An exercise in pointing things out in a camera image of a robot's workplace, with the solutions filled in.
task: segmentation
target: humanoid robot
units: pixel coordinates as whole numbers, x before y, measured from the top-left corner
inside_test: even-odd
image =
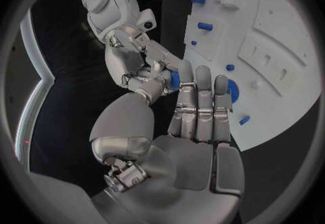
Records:
[[[224,223],[244,193],[244,170],[230,146],[228,79],[212,87],[208,67],[180,60],[147,31],[156,27],[137,0],[82,0],[88,23],[106,45],[115,83],[133,93],[110,104],[90,134],[95,158],[108,166],[108,187],[94,198],[113,223]],[[168,134],[153,140],[150,108],[179,89]]]

